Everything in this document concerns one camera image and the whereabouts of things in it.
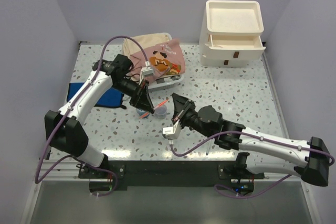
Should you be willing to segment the white slim pen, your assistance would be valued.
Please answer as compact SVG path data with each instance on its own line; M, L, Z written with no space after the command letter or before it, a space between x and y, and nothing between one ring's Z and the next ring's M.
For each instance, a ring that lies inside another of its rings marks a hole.
M211 145L212 145L211 143L208 143L208 146L207 146L207 149L206 149L206 153L205 153L206 156L209 154L209 152L211 150Z

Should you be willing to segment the white drawer cabinet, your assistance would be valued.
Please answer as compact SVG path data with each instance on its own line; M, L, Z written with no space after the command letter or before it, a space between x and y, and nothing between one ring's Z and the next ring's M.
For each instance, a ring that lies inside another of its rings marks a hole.
M208 0L199 36L200 63L205 67L245 67L264 53L264 32L257 1ZM233 58L239 51L238 58Z

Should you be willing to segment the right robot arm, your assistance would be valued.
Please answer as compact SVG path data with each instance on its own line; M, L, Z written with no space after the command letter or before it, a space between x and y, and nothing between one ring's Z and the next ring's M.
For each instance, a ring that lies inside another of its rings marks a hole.
M327 187L329 168L335 162L324 141L318 137L292 140L276 137L223 118L211 105L196 109L194 101L172 94L174 127L185 127L205 137L197 146L213 140L225 150L244 153L244 159L234 165L239 178L250 174L279 173L293 175L304 182Z

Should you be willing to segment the orange pen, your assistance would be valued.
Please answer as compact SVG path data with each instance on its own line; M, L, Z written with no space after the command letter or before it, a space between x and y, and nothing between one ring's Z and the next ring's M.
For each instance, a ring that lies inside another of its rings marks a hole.
M154 111L155 111L157 108L159 108L159 107L163 106L164 104L166 104L168 101L169 101L169 100L167 99L167 100L161 102L160 104L158 104L157 106L155 106L155 107L154 107Z

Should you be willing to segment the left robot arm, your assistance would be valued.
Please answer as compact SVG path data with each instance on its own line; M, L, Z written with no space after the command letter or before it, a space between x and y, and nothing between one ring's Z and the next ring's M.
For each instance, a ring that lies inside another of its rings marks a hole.
M131 106L154 112L149 82L145 79L132 81L128 77L131 68L131 60L121 54L113 61L99 60L76 94L58 111L48 111L45 115L48 145L91 165L90 171L97 178L108 174L108 158L89 143L83 124L104 93L114 88L130 97Z

